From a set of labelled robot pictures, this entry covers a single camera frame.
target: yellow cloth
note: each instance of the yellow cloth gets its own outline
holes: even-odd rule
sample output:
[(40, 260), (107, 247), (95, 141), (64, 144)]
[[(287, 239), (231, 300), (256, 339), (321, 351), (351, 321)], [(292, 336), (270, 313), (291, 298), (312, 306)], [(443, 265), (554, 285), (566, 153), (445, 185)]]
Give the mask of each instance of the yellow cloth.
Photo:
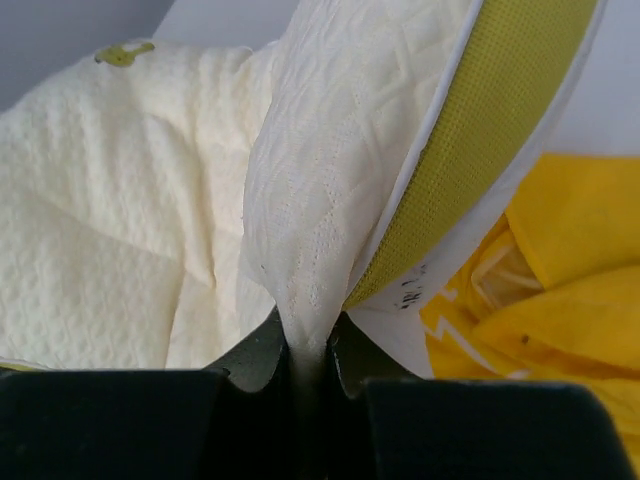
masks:
[(640, 158), (545, 155), (421, 312), (438, 378), (591, 389), (640, 472)]

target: black plastic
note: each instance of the black plastic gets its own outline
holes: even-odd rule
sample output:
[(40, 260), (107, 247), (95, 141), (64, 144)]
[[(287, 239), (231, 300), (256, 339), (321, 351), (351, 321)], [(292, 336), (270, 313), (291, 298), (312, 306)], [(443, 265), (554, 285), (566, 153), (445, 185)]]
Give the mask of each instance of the black plastic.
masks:
[(0, 478), (290, 478), (277, 312), (201, 371), (0, 374)]
[(419, 380), (346, 315), (329, 341), (327, 395), (331, 480), (636, 478), (585, 389)]

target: yellow shirt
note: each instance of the yellow shirt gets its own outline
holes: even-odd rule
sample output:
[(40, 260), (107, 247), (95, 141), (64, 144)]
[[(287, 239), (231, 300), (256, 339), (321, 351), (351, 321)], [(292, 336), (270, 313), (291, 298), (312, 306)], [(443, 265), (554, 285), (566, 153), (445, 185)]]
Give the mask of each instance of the yellow shirt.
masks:
[(640, 472), (640, 159), (545, 155), (421, 312), (438, 378), (588, 387)]

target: white quilted fabric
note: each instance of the white quilted fabric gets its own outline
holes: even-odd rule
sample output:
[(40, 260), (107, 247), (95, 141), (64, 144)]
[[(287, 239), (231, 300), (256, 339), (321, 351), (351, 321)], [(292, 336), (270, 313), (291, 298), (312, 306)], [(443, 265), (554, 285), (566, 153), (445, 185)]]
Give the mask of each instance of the white quilted fabric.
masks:
[[(242, 192), (273, 48), (85, 58), (0, 116), (0, 357), (199, 367), (235, 311)], [(244, 282), (262, 320), (272, 300)]]
[(243, 258), (298, 368), (318, 365), (349, 275), (471, 0), (303, 0), (249, 159)]

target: yellow trim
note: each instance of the yellow trim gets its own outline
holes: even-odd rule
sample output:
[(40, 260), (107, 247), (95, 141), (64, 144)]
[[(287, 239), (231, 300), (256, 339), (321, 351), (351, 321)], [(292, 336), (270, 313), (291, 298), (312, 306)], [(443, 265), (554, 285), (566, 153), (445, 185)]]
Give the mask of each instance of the yellow trim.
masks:
[(351, 308), (418, 264), (529, 138), (597, 0), (485, 0), (440, 116)]

